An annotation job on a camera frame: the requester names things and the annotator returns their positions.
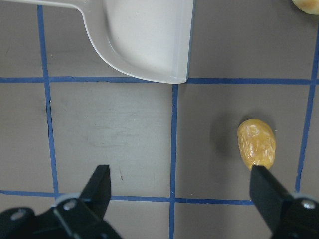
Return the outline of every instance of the screw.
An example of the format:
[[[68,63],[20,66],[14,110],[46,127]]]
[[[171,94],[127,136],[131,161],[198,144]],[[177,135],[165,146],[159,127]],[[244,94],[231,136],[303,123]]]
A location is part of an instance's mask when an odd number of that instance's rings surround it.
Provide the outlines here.
[[[316,207],[316,204],[311,201],[311,200],[308,200],[308,199],[303,199],[301,201],[301,205],[304,207],[304,208],[307,208],[307,209],[314,209]]]
[[[10,217],[12,221],[18,220],[23,218],[23,216],[26,214],[25,209],[19,209],[17,212],[13,213]]]
[[[71,199],[70,201],[68,201],[67,203],[63,205],[63,209],[71,210],[76,206],[76,204],[77,204],[77,201],[75,199]]]

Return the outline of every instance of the grid square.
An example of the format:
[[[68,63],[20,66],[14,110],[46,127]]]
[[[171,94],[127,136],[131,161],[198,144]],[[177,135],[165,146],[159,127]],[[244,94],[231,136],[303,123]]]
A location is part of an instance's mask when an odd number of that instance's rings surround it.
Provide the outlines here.
[[[308,86],[181,85],[178,90],[176,197],[249,199],[249,170],[237,127],[258,118],[274,130],[274,176],[293,191]]]
[[[10,208],[27,207],[33,209],[38,215],[49,210],[53,203],[54,198],[0,194],[0,213]]]
[[[0,1],[0,77],[42,77],[35,5]]]
[[[270,238],[255,206],[223,204],[175,205],[175,239]]]
[[[49,76],[127,76],[96,53],[80,11],[45,6],[43,16]]]
[[[301,192],[319,200],[319,90],[316,88],[309,128],[304,168],[301,177]]]
[[[0,190],[52,192],[42,83],[0,84]]]
[[[189,76],[310,79],[317,26],[291,1],[196,1]]]
[[[169,196],[171,85],[52,83],[51,96],[61,192],[110,164],[113,195]]]
[[[111,200],[105,219],[123,237],[167,239],[169,203]]]

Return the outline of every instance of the yellow object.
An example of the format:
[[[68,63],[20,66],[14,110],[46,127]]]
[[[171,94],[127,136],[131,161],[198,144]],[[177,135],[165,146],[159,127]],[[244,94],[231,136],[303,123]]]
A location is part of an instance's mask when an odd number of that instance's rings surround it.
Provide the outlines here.
[[[269,169],[275,160],[276,140],[271,128],[259,119],[249,119],[237,130],[241,158],[251,170],[253,165]]]
[[[305,13],[319,15],[319,0],[293,0],[293,3]]]

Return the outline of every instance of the dustpan handle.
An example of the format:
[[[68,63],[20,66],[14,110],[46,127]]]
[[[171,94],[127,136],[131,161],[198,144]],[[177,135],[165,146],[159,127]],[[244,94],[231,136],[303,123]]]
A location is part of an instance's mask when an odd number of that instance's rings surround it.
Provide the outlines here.
[[[83,0],[0,0],[0,1],[11,1],[19,3],[28,3],[35,5],[46,5],[46,6],[58,6],[67,8],[79,8],[80,5],[85,4]]]

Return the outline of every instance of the dustpan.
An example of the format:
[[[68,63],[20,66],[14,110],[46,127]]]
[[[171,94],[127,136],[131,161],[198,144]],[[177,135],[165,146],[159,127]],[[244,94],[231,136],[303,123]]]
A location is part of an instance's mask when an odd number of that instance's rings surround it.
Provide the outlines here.
[[[4,0],[78,9],[90,41],[132,77],[178,84],[188,73],[194,0]]]

